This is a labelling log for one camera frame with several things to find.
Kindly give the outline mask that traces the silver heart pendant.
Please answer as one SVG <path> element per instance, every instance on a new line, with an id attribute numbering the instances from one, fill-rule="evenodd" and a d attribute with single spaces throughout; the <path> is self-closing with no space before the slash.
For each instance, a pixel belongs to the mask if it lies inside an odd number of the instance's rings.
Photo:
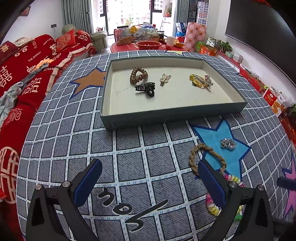
<path id="1" fill-rule="evenodd" d="M 234 150 L 236 145 L 236 142 L 231 138 L 224 138 L 220 140 L 220 147 L 222 149 Z"/>

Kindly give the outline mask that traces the grey grid star blanket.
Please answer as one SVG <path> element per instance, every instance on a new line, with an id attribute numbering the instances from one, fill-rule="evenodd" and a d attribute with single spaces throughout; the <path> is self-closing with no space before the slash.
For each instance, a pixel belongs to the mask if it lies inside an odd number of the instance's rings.
<path id="1" fill-rule="evenodd" d="M 222 135 L 237 147 L 224 150 L 235 179 L 266 188 L 273 216 L 292 220 L 295 195 L 278 187 L 278 177 L 295 173 L 292 146 L 268 103 L 223 60 L 206 61 L 246 98 L 240 113 L 139 126 L 109 132 L 100 117 L 103 89 L 76 92 L 78 81 L 111 60 L 162 56 L 162 51 L 132 51 L 77 61 L 42 101 L 21 153 L 17 210 L 21 231 L 34 188 L 72 180 L 93 158 L 102 162 L 99 180 L 79 208 L 100 240 L 200 240 L 215 216 L 206 206 L 206 188 L 189 166 L 190 150 L 207 142 L 218 151 Z"/>

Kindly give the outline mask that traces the grey floral crumpled cloth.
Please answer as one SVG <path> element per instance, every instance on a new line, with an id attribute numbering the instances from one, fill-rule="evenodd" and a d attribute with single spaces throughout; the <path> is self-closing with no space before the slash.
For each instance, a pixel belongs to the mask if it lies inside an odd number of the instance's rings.
<path id="1" fill-rule="evenodd" d="M 23 80 L 12 85 L 4 94 L 1 96 L 1 127 L 4 121 L 8 117 L 11 110 L 15 107 L 18 96 L 28 86 L 29 82 L 42 70 L 47 68 L 49 63 L 42 63 L 39 67 L 30 72 Z"/>

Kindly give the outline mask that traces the teal shallow cardboard tray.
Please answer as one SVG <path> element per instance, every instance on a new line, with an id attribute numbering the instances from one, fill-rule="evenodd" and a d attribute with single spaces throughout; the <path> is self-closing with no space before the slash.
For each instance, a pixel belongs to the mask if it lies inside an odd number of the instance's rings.
<path id="1" fill-rule="evenodd" d="M 132 70 L 147 71 L 154 82 L 154 97 L 135 90 L 130 83 Z M 160 86 L 163 74 L 171 75 Z M 207 88 L 205 75 L 213 85 Z M 153 123 L 189 120 L 241 112 L 246 98 L 209 60 L 182 56 L 144 56 L 112 60 L 109 63 L 101 101 L 101 119 L 109 131 Z"/>

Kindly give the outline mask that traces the silver crystal hair clip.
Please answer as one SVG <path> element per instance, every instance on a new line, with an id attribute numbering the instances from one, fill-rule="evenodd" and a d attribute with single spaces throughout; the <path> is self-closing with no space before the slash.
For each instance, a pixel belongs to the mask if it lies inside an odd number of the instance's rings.
<path id="1" fill-rule="evenodd" d="M 213 82 L 212 82 L 212 79 L 209 75 L 205 75 L 205 78 L 204 78 L 204 83 L 206 85 L 207 88 L 211 88 L 212 85 L 213 85 Z"/>

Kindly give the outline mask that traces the black hair claw clip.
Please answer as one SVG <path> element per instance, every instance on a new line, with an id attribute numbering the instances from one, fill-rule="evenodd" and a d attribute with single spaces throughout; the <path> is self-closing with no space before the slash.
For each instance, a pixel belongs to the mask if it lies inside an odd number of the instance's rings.
<path id="1" fill-rule="evenodd" d="M 155 83 L 147 82 L 144 84 L 137 85 L 135 87 L 136 91 L 145 92 L 148 97 L 154 97 Z"/>

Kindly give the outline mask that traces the red wedding bed cover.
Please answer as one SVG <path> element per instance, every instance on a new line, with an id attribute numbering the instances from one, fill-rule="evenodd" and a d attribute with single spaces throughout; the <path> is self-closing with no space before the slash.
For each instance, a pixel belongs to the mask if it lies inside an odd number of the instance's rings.
<path id="1" fill-rule="evenodd" d="M 1 240 L 23 240 L 16 210 L 17 174 L 23 144 L 41 102 L 75 58 L 95 53 L 86 33 L 75 36 L 76 44 L 60 53 L 56 40 L 44 34 L 1 45 L 1 96 L 40 64 L 49 63 L 24 88 L 1 127 Z"/>

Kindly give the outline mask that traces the beige bow hair clip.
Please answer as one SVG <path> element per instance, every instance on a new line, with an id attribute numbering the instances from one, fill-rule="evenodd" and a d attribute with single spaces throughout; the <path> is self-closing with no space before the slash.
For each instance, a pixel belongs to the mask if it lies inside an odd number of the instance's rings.
<path id="1" fill-rule="evenodd" d="M 171 75 L 163 74 L 162 77 L 159 80 L 160 86 L 164 86 L 166 83 L 169 82 L 170 79 L 171 79 Z"/>

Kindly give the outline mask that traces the green potted plant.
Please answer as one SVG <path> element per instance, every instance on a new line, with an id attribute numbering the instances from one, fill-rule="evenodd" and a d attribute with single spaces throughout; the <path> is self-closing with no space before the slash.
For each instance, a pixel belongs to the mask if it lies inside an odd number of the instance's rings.
<path id="1" fill-rule="evenodd" d="M 228 42 L 223 42 L 222 40 L 217 41 L 217 48 L 219 51 L 221 51 L 224 54 L 226 52 L 231 53 L 233 50 L 233 48 L 231 47 L 231 45 Z"/>

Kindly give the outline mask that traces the red round table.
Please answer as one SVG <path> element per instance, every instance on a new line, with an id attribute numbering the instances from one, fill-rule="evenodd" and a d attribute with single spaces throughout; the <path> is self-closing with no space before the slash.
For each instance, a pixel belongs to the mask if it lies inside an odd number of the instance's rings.
<path id="1" fill-rule="evenodd" d="M 114 43 L 111 45 L 111 53 L 117 53 L 117 52 L 126 52 L 126 51 L 138 51 L 138 50 L 156 50 L 156 46 L 152 46 L 148 48 L 148 46 L 140 47 L 137 43 L 131 43 L 128 45 L 118 45 L 117 43 Z M 172 47 L 171 49 L 166 48 L 166 44 L 159 44 L 158 50 L 164 50 L 164 51 L 174 51 L 174 52 L 185 52 L 184 48 L 177 48 Z"/>

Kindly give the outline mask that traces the red embroidered pillow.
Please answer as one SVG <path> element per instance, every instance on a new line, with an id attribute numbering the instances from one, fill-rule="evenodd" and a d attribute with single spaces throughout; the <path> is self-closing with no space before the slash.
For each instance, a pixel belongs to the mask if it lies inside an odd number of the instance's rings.
<path id="1" fill-rule="evenodd" d="M 56 40 L 56 50 L 58 53 L 62 52 L 67 47 L 71 47 L 76 44 L 75 41 L 75 31 L 74 29 L 63 34 Z"/>

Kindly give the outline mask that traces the red plastic basin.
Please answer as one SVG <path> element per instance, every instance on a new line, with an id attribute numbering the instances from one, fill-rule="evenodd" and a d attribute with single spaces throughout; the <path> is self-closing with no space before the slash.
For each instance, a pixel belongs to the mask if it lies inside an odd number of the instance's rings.
<path id="1" fill-rule="evenodd" d="M 156 41 L 139 41 L 137 46 L 139 50 L 158 50 L 162 44 Z"/>

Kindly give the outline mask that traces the red floral gift box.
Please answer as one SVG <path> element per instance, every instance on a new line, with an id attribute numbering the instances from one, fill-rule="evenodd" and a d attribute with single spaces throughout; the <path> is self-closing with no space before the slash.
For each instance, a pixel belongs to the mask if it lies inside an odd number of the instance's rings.
<path id="1" fill-rule="evenodd" d="M 184 50 L 187 52 L 195 52 L 197 42 L 203 42 L 207 27 L 200 23 L 189 22 L 184 40 Z"/>

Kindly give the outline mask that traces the white mug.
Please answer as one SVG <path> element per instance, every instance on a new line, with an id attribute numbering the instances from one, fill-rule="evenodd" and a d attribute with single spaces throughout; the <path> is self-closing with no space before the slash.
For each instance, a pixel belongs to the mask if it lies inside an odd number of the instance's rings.
<path id="1" fill-rule="evenodd" d="M 173 47 L 175 45 L 175 37 L 167 37 L 166 45 Z"/>

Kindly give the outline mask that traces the green grey curtain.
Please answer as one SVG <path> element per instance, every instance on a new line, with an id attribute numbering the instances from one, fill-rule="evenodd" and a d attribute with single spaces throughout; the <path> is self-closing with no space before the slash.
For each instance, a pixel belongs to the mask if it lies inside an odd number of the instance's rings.
<path id="1" fill-rule="evenodd" d="M 92 33 L 91 1 L 62 0 L 61 10 L 64 25 L 72 24 L 79 30 Z"/>

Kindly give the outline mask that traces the black wall television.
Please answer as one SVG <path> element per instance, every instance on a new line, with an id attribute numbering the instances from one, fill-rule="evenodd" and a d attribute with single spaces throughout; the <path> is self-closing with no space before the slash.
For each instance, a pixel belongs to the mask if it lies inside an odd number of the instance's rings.
<path id="1" fill-rule="evenodd" d="M 267 1 L 231 1 L 225 35 L 255 49 L 295 83 L 295 36 Z"/>

